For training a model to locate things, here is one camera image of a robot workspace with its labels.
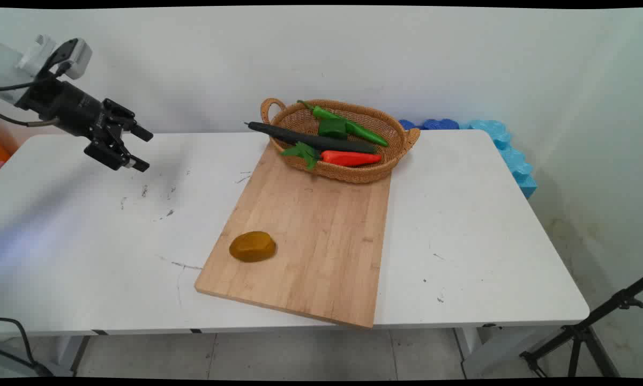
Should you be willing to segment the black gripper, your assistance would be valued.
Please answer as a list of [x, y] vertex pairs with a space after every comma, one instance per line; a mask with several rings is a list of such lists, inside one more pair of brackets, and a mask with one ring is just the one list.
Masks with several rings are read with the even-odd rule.
[[55, 127], [75, 137], [86, 137], [89, 145], [84, 153], [109, 169], [133, 168], [144, 173], [150, 167], [128, 151], [123, 137], [130, 132], [149, 142], [153, 134], [120, 103], [97, 100], [68, 81], [47, 80], [30, 86], [16, 107], [36, 112], [43, 121], [57, 120]]

